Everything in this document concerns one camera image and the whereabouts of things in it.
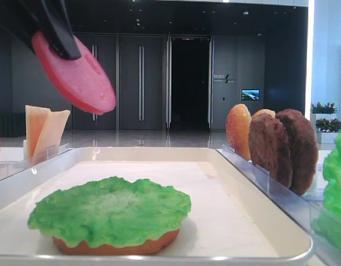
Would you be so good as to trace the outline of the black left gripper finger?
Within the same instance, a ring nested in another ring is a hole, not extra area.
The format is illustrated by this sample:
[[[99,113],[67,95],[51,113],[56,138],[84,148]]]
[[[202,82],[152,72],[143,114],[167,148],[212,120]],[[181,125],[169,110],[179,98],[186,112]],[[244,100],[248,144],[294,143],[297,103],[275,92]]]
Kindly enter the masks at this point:
[[[66,60],[76,60],[81,53],[74,40],[64,1],[40,1],[42,17],[39,26],[49,44]]]

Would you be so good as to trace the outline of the black opposing gripper finger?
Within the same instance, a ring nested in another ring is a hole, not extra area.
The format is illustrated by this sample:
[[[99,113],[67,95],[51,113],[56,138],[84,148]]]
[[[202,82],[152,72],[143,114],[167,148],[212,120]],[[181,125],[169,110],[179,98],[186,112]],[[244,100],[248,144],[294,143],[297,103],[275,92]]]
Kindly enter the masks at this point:
[[[24,43],[33,53],[32,36],[40,28],[35,12],[44,1],[0,1],[0,27]]]

